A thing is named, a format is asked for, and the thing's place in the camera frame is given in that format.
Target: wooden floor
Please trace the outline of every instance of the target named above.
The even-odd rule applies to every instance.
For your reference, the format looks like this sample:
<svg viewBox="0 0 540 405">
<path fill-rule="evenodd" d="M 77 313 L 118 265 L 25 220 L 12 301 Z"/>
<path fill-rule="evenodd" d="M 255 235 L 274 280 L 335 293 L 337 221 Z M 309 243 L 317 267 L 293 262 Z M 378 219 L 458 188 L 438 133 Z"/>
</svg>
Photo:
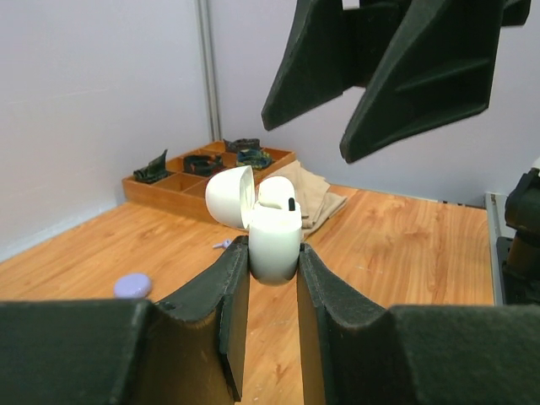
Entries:
<svg viewBox="0 0 540 405">
<path fill-rule="evenodd" d="M 333 186 L 349 197 L 310 243 L 322 260 L 383 306 L 492 305 L 487 215 L 476 208 Z M 238 231 L 126 203 L 0 264 L 0 300 L 112 297 L 131 272 L 159 300 L 214 262 Z M 300 405 L 294 282 L 251 284 L 245 403 Z"/>
</svg>

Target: white wall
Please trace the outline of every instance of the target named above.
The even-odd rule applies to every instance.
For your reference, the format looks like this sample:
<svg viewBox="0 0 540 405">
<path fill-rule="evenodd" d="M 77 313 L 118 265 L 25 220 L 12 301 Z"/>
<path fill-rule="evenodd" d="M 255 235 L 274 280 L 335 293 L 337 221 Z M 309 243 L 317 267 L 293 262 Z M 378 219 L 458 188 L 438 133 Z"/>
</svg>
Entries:
<svg viewBox="0 0 540 405">
<path fill-rule="evenodd" d="M 540 155 L 540 6 L 526 27 L 504 29 L 490 110 L 394 144 L 347 165 L 339 141 L 362 95 L 340 99 L 272 131 L 261 109 L 283 56 L 295 1 L 212 2 L 224 138 L 260 137 L 293 149 L 308 170 L 331 182 L 459 203 L 486 191 L 509 192 Z M 358 5 L 346 1 L 345 6 Z"/>
<path fill-rule="evenodd" d="M 210 135 L 195 0 L 0 2 L 0 261 Z"/>
</svg>

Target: small purple object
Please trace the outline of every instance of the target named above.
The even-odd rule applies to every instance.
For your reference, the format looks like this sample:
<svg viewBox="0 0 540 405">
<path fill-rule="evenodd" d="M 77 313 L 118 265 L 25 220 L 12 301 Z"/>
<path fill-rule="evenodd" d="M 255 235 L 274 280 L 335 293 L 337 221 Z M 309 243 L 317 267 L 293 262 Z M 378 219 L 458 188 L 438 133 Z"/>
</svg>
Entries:
<svg viewBox="0 0 540 405">
<path fill-rule="evenodd" d="M 231 239 L 225 239 L 223 242 L 214 245 L 213 248 L 217 249 L 218 247 L 223 247 L 224 249 L 227 249 L 231 243 L 233 243 Z"/>
<path fill-rule="evenodd" d="M 144 298 L 152 289 L 152 280 L 146 274 L 132 273 L 120 278 L 115 284 L 117 298 Z"/>
</svg>

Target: earbud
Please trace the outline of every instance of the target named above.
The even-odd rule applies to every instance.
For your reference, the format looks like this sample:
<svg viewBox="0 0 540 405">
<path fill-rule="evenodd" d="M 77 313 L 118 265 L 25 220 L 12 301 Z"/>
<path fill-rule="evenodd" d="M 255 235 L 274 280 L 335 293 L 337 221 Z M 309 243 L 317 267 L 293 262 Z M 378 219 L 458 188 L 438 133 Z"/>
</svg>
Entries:
<svg viewBox="0 0 540 405">
<path fill-rule="evenodd" d="M 289 211 L 289 199 L 294 197 L 293 183 L 286 177 L 270 177 L 259 185 L 258 202 L 263 207 Z"/>
</svg>

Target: open case lid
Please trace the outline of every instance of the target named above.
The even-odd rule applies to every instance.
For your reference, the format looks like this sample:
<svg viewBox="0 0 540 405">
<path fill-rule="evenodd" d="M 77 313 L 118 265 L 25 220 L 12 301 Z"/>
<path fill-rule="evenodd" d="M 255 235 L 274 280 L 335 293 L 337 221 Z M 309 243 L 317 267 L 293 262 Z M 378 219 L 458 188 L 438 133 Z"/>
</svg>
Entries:
<svg viewBox="0 0 540 405">
<path fill-rule="evenodd" d="M 212 177 L 206 186 L 206 207 L 219 223 L 247 230 L 255 205 L 255 181 L 251 166 L 235 167 Z"/>
</svg>

